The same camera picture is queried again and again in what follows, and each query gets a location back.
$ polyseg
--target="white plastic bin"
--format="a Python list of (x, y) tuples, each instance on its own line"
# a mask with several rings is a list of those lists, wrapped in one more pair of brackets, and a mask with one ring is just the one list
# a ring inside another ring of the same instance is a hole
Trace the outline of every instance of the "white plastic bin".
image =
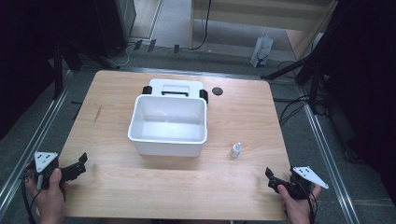
[(206, 101), (140, 95), (128, 137), (143, 155), (198, 157), (207, 138)]

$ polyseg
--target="hand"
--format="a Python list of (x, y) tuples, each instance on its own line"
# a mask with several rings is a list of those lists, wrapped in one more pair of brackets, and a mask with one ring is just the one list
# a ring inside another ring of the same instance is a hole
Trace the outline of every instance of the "hand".
[[(292, 199), (283, 185), (278, 185), (277, 190), (279, 191), (279, 194), (283, 198), (283, 210), (288, 215), (289, 223), (309, 224), (311, 210), (309, 207), (308, 200)], [(315, 198), (312, 197), (311, 194), (309, 195), (312, 205), (315, 203), (315, 199), (318, 198), (320, 192), (321, 192), (321, 187), (319, 185), (315, 185), (315, 187), (312, 189), (312, 194), (314, 195)]]
[[(25, 184), (32, 196), (37, 195), (36, 183), (32, 177)], [(62, 172), (59, 168), (52, 172), (49, 177), (49, 188), (43, 189), (35, 198), (38, 210), (40, 211), (40, 223), (62, 223), (65, 215), (64, 195), (59, 188), (59, 182), (62, 178)]]

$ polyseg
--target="white container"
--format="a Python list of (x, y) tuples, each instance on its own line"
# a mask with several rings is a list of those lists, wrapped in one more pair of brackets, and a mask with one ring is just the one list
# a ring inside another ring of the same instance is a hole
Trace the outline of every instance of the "white container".
[(140, 95), (128, 137), (143, 155), (198, 157), (207, 138), (206, 101)]
[(173, 97), (200, 98), (199, 91), (204, 89), (204, 84), (202, 82), (174, 79), (154, 78), (149, 82), (149, 85), (152, 87), (151, 95), (166, 94)]

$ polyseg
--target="wooden table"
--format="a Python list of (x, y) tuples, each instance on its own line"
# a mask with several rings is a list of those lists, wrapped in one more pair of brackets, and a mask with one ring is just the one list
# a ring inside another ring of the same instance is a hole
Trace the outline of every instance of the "wooden table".
[[(209, 93), (208, 138), (198, 158), (142, 156), (127, 137), (135, 98), (153, 78), (197, 80)], [(214, 87), (224, 93), (214, 95)], [(243, 151), (230, 157), (233, 144)], [(70, 182), (70, 217), (284, 220), (265, 168), (288, 179), (290, 164), (265, 81), (100, 71), (60, 166), (87, 152), (87, 172)]]

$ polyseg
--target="small bottle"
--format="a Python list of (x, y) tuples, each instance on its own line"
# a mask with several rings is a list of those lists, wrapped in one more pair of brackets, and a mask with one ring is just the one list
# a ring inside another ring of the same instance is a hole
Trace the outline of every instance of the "small bottle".
[(238, 155), (239, 155), (239, 153), (241, 153), (241, 151), (242, 151), (241, 143), (236, 143), (233, 145), (233, 148), (231, 148), (230, 156), (235, 159), (238, 157)]

